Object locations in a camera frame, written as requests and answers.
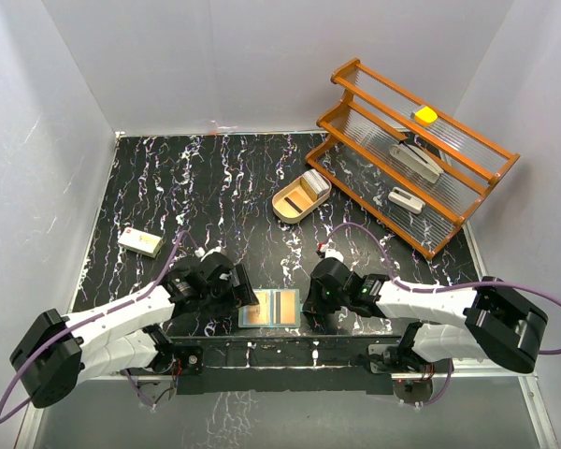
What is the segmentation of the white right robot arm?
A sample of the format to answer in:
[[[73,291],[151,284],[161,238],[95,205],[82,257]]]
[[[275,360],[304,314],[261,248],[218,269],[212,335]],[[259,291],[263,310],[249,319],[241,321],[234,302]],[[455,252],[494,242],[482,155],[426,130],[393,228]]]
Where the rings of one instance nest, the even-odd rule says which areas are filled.
[[[393,282],[385,274],[359,276],[328,257],[310,274],[303,311],[325,315],[341,308],[366,318],[409,320],[398,345],[369,348],[365,358],[380,372],[417,371],[446,359],[488,359],[528,374],[548,323],[544,311],[495,278],[450,290]]]

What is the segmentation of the orange credit card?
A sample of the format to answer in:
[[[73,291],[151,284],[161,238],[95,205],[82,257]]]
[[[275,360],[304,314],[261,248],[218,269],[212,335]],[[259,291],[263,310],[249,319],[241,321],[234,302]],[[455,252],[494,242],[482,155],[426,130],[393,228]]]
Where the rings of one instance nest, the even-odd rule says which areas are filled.
[[[270,324],[271,294],[269,290],[257,290],[257,305],[245,308],[244,324],[246,326],[267,326]]]
[[[279,326],[295,326],[297,323],[297,293],[294,290],[278,290],[273,295],[272,323]]]

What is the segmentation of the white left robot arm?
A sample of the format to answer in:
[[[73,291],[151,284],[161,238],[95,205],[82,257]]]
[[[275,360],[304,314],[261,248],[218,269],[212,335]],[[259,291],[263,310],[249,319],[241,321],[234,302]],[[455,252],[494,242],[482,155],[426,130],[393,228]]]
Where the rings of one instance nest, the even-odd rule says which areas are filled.
[[[87,311],[38,315],[9,360],[43,409],[106,373],[169,370],[175,352],[162,325],[185,314],[218,317],[255,306],[246,269],[219,251],[180,260],[141,290]]]

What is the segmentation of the green card holder wallet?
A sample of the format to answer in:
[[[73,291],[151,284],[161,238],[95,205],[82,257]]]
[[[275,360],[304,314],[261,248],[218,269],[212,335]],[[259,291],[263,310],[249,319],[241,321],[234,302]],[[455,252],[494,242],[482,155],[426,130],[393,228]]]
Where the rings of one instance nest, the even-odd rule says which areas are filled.
[[[238,314],[238,326],[239,327],[242,327],[242,328],[299,328],[300,327],[301,301],[300,301],[300,296],[299,296],[299,291],[298,290],[296,290],[296,289],[256,289],[256,290],[254,290],[254,293],[257,290],[269,290],[270,291],[270,294],[271,294],[270,324],[267,325],[267,326],[246,326],[244,324],[244,312],[245,312],[246,307],[242,307],[239,310],[239,314]],[[278,290],[294,290],[297,293],[297,305],[296,305],[297,323],[296,323],[295,326],[279,326],[279,325],[274,325],[272,323],[273,295]]]

